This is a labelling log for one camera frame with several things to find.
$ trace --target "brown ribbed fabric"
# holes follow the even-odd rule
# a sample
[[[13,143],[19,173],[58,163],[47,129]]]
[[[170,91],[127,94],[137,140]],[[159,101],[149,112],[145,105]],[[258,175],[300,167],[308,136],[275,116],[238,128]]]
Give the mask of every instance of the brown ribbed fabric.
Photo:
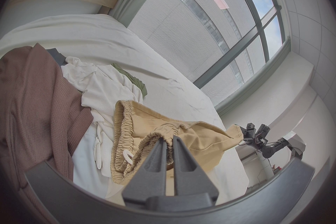
[[[53,220],[24,172],[48,160],[72,180],[71,156],[92,120],[90,108],[81,106],[81,94],[39,44],[13,49],[0,59],[0,161],[43,222]]]

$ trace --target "window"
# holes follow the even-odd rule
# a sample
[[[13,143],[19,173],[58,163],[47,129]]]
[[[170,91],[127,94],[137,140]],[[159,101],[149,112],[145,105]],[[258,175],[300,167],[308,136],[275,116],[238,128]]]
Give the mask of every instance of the window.
[[[272,0],[146,0],[128,28],[216,106],[281,47],[280,8]]]

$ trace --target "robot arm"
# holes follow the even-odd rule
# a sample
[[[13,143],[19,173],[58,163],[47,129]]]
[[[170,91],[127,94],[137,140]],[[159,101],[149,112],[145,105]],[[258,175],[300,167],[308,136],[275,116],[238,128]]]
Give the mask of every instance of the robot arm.
[[[270,131],[268,126],[262,124],[257,132],[255,131],[253,123],[247,124],[246,129],[243,127],[240,128],[244,135],[244,141],[246,144],[261,151],[264,158],[270,158],[275,152],[287,146],[292,151],[291,159],[293,157],[302,159],[303,152],[306,149],[306,144],[293,131],[289,132],[276,142],[268,143],[268,140],[266,139],[266,135]]]

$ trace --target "bed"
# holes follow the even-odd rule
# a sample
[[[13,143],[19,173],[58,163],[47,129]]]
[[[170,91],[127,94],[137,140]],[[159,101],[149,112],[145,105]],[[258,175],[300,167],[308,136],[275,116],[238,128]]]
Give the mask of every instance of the bed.
[[[145,106],[170,118],[205,121],[225,130],[210,99],[111,16],[61,15],[27,23],[0,40],[0,57],[13,48],[34,46],[37,42],[84,62],[117,63],[145,83],[148,91],[143,100]],[[73,182],[98,197],[118,202],[122,186],[102,176],[93,159],[96,135],[96,129],[90,126],[73,154]],[[244,195],[249,183],[235,148],[224,153],[208,176],[220,192],[217,204]]]

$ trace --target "wrinkled fabric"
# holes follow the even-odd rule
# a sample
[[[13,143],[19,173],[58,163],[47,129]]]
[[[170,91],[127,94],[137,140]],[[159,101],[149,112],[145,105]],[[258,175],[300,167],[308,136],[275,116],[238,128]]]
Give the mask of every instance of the wrinkled fabric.
[[[97,137],[93,155],[103,176],[111,177],[111,150],[114,140],[114,111],[120,99],[142,103],[142,93],[127,76],[112,65],[94,65],[75,57],[67,57],[61,66],[63,77],[77,90],[83,92],[82,106],[91,108]]]
[[[121,68],[117,63],[112,63],[112,66],[115,69],[117,69],[120,74],[127,76],[129,80],[141,90],[142,97],[145,97],[147,95],[146,85],[142,83],[140,79],[137,79],[135,76],[132,76],[129,72]]]
[[[167,164],[173,163],[173,136],[179,136],[204,171],[210,171],[228,150],[243,139],[238,125],[225,131],[202,121],[167,118],[134,101],[115,105],[115,140],[111,152],[111,174],[116,184],[126,185],[139,169],[157,140],[167,143]],[[129,151],[132,161],[125,158]],[[173,176],[173,170],[167,172]]]
[[[25,171],[48,161],[73,179],[72,154],[92,122],[81,94],[39,44],[16,48],[0,60],[0,162],[23,201],[44,223],[50,215]]]

